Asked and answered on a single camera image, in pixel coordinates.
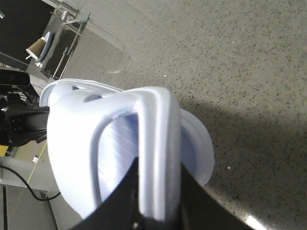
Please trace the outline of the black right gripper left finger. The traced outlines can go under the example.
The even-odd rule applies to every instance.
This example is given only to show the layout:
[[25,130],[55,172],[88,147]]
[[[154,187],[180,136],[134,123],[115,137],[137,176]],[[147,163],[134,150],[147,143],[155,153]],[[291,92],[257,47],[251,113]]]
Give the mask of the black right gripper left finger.
[[142,230],[138,205],[138,158],[135,158],[116,189],[73,230]]

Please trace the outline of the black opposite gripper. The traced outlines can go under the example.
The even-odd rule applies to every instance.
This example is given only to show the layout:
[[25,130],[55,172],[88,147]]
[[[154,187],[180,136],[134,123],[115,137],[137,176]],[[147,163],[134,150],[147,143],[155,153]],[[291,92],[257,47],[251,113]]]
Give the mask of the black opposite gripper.
[[0,97],[0,144],[23,146],[47,139],[48,106],[27,104],[16,93]]

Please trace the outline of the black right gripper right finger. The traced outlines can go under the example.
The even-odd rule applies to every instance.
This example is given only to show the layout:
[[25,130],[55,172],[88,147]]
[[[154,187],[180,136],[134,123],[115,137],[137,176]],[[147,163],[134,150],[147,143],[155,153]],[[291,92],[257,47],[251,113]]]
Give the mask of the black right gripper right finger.
[[177,230],[251,230],[248,224],[227,211],[179,164],[176,189]]

